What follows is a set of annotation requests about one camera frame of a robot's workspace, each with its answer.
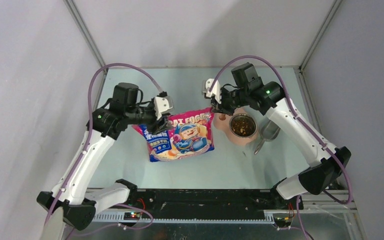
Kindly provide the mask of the colourful pet food bag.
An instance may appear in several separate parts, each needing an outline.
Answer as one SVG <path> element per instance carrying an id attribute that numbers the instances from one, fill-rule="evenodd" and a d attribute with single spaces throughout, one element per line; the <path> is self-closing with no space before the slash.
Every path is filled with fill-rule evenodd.
<path id="1" fill-rule="evenodd" d="M 210 107 L 168 117 L 172 129 L 151 134 L 145 124 L 133 125 L 147 142 L 150 162 L 171 162 L 194 157 L 215 149 Z"/>

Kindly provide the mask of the metal food scoop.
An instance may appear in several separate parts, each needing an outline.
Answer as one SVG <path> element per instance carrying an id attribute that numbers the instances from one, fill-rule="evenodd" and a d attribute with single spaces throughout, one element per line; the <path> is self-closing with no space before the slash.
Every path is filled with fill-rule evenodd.
<path id="1" fill-rule="evenodd" d="M 261 141 L 256 146 L 253 154 L 257 155 L 263 147 L 264 143 L 271 142 L 276 139 L 280 130 L 281 128 L 276 123 L 274 123 L 272 120 L 269 120 L 259 131 Z"/>

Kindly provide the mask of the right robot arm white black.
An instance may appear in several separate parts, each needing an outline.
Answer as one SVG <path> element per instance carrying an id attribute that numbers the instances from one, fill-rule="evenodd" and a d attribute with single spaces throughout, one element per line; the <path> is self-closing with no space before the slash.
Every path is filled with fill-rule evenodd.
<path id="1" fill-rule="evenodd" d="M 231 70 L 235 81 L 232 90 L 220 85 L 218 73 L 216 78 L 205 81 L 203 94 L 211 100 L 216 113 L 232 116 L 241 107 L 260 112 L 284 131 L 301 152 L 308 168 L 272 188 L 271 204 L 284 209 L 291 198 L 304 193 L 319 195 L 338 177 L 346 176 L 351 152 L 345 146 L 336 147 L 309 124 L 294 105 L 278 71 L 272 70 L 279 81 L 264 83 L 255 66 L 244 63 Z"/>

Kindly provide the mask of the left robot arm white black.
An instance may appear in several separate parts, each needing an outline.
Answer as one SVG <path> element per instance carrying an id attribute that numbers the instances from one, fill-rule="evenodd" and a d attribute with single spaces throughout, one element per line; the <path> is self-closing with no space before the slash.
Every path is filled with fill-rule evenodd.
<path id="1" fill-rule="evenodd" d="M 150 101 L 138 102 L 142 94 L 133 83 L 119 83 L 112 97 L 90 114 L 84 138 L 65 174 L 51 191 L 41 191 L 36 198 L 45 210 L 53 213 L 62 208 L 63 222 L 82 231 L 108 208 L 136 206 L 137 186 L 127 180 L 119 179 L 92 193 L 87 193 L 87 188 L 103 157 L 129 125 L 145 125 L 154 135 L 171 128 L 171 97 L 162 91 Z"/>

